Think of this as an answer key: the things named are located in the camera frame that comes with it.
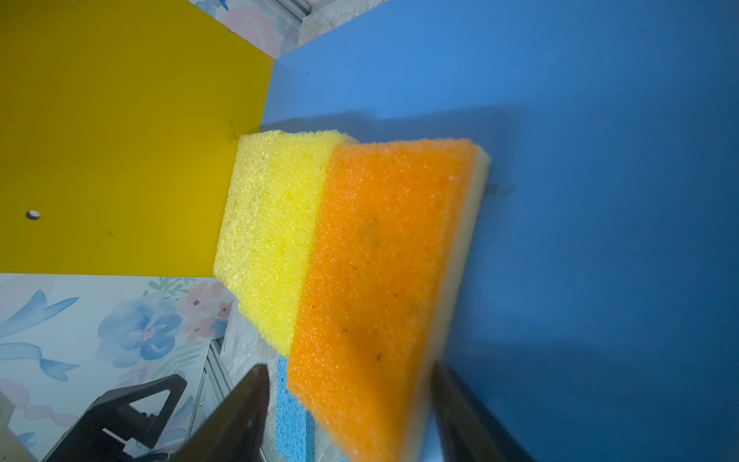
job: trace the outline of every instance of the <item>sponge edge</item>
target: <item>sponge edge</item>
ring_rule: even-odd
[[[287,391],[287,359],[277,364],[275,444],[287,462],[313,462],[315,424],[312,415]]]
[[[420,363],[415,400],[408,421],[406,441],[401,458],[403,461],[418,461],[420,459],[423,438],[426,434],[426,422],[431,410],[430,384],[432,369],[434,363],[442,359],[446,337],[449,335],[454,305],[457,301],[457,292],[459,292],[462,285],[464,268],[472,244],[474,225],[485,194],[485,182],[488,178],[490,165],[490,156],[477,146],[477,156],[460,214],[459,226],[449,254],[449,264],[446,267],[439,290],[436,316],[429,329],[427,336],[429,341]]]
[[[337,131],[244,135],[231,175],[215,276],[239,309],[287,356]]]

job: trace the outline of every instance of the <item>blue flower pattern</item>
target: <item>blue flower pattern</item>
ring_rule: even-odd
[[[170,332],[182,320],[174,301],[161,293],[120,303],[98,328],[98,358],[117,368],[131,367],[141,359],[160,359],[174,348],[175,338]]]

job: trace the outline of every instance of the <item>blue surface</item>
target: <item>blue surface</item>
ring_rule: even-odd
[[[287,359],[277,362],[275,446],[287,462],[313,462],[313,416],[287,391]]]
[[[480,143],[447,362],[540,461],[734,460],[738,23],[729,0],[390,0],[280,58],[262,128]]]

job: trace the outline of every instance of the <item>hole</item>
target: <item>hole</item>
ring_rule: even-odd
[[[130,405],[138,412],[145,415],[159,415],[167,402],[169,390],[162,390],[154,395],[146,396],[138,401],[132,402]]]

